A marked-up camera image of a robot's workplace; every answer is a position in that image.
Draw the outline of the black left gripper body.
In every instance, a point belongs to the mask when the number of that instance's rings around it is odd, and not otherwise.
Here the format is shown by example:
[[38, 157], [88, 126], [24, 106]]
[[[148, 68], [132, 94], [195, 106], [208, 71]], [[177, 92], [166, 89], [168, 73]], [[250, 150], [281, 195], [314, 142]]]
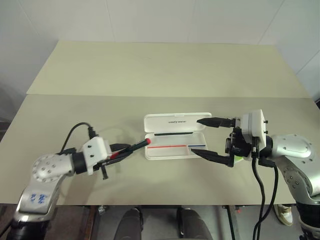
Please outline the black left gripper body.
[[108, 144], [105, 143], [105, 150], [106, 150], [106, 158], [103, 160], [100, 160], [96, 165], [95, 165], [95, 170], [101, 170], [102, 173], [102, 178], [103, 180], [108, 179], [108, 174], [106, 170], [106, 166], [113, 164], [113, 162], [116, 160], [116, 153], [118, 152], [118, 144]]

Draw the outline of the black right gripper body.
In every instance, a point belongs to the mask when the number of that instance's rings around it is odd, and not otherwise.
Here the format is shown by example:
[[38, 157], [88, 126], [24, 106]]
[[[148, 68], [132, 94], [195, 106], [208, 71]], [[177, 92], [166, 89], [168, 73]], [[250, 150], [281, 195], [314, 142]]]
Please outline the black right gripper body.
[[242, 130], [238, 127], [233, 128], [225, 141], [225, 153], [238, 157], [248, 157], [251, 150], [252, 145], [246, 142]]

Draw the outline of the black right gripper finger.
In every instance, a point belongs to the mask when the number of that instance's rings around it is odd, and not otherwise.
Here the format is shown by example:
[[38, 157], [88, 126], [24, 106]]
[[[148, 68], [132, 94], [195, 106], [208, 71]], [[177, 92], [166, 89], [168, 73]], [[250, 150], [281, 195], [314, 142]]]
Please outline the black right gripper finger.
[[236, 126], [235, 118], [208, 117], [198, 119], [197, 123], [212, 128], [234, 128]]
[[226, 165], [227, 167], [234, 166], [234, 157], [233, 156], [222, 156], [219, 155], [217, 152], [209, 151], [205, 149], [195, 149], [192, 148], [191, 151], [196, 154], [197, 156], [218, 164]]

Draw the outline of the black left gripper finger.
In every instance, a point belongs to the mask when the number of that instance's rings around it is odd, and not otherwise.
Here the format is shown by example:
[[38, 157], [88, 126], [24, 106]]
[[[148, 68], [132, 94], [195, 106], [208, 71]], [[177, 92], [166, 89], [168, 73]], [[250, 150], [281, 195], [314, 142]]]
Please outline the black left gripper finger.
[[128, 156], [130, 156], [133, 152], [132, 151], [126, 151], [126, 152], [116, 152], [110, 157], [110, 164], [118, 163]]
[[121, 151], [121, 150], [126, 149], [130, 146], [131, 146], [130, 144], [126, 144], [126, 143], [114, 143], [111, 145], [111, 151], [112, 152]]

